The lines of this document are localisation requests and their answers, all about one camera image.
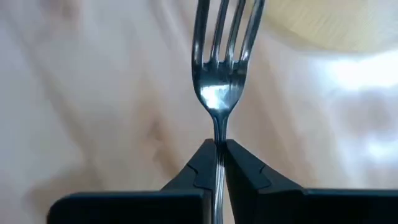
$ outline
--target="blurred background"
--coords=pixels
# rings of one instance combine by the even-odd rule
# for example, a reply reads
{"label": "blurred background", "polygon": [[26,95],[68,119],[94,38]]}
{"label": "blurred background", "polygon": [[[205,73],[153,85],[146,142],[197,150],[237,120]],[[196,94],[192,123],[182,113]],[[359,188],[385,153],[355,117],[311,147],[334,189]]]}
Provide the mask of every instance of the blurred background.
{"label": "blurred background", "polygon": [[[0,0],[0,223],[44,223],[72,192],[157,190],[213,137],[192,86],[196,5]],[[268,0],[228,137],[306,187],[397,188],[397,9]]]}

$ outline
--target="fork head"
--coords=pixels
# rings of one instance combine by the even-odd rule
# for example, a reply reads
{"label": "fork head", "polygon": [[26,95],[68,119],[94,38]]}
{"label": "fork head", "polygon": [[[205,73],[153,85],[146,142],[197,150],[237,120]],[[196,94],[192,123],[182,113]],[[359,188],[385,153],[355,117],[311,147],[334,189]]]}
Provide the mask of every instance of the fork head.
{"label": "fork head", "polygon": [[199,101],[216,119],[227,118],[242,95],[254,39],[259,28],[265,0],[254,0],[239,59],[234,50],[246,0],[238,0],[229,32],[225,57],[219,60],[221,36],[229,0],[221,0],[210,59],[203,62],[206,23],[210,0],[198,0],[192,44],[192,78]]}

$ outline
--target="fork handle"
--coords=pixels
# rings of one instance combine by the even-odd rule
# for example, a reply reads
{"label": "fork handle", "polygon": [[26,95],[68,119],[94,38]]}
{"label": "fork handle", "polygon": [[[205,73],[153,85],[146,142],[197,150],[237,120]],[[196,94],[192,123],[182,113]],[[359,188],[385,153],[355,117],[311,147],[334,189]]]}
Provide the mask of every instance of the fork handle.
{"label": "fork handle", "polygon": [[226,129],[228,117],[213,118],[214,139],[216,144],[216,189],[213,201],[213,224],[223,224],[223,196],[224,196],[224,158],[226,151]]}

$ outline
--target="metal fork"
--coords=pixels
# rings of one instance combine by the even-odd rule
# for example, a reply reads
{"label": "metal fork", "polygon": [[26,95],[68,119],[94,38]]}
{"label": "metal fork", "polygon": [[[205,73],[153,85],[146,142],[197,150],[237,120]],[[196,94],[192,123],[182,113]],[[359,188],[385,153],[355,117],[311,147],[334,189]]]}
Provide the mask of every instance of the metal fork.
{"label": "metal fork", "polygon": [[198,0],[192,44],[193,86],[200,103],[213,119],[217,146],[216,190],[212,215],[212,223],[216,224],[223,223],[224,149],[228,117],[242,95],[251,50],[265,5],[265,0],[254,1],[239,60],[234,60],[236,39],[246,3],[246,0],[238,0],[229,32],[225,58],[220,61],[221,36],[223,35],[228,2],[229,0],[221,0],[208,62],[203,62],[203,48],[210,0]]}

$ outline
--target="fork tine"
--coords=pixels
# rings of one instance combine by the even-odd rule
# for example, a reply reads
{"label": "fork tine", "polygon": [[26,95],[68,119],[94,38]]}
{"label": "fork tine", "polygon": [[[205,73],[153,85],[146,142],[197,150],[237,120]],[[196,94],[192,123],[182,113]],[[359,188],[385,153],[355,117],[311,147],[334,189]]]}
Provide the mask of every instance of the fork tine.
{"label": "fork tine", "polygon": [[256,0],[251,11],[248,28],[244,34],[241,55],[239,56],[239,65],[247,66],[253,48],[254,39],[260,26],[262,10],[264,8],[265,0]]}
{"label": "fork tine", "polygon": [[198,0],[195,27],[193,28],[192,66],[201,67],[203,63],[203,48],[205,45],[206,24],[210,0]]}
{"label": "fork tine", "polygon": [[228,43],[226,45],[225,61],[232,68],[236,38],[238,36],[239,25],[241,24],[242,14],[246,0],[239,0],[236,6],[231,30],[229,32]]}
{"label": "fork tine", "polygon": [[213,38],[213,45],[211,46],[210,61],[217,63],[218,53],[220,51],[221,37],[223,35],[226,10],[228,9],[229,0],[221,0],[220,9],[218,10],[216,29]]}

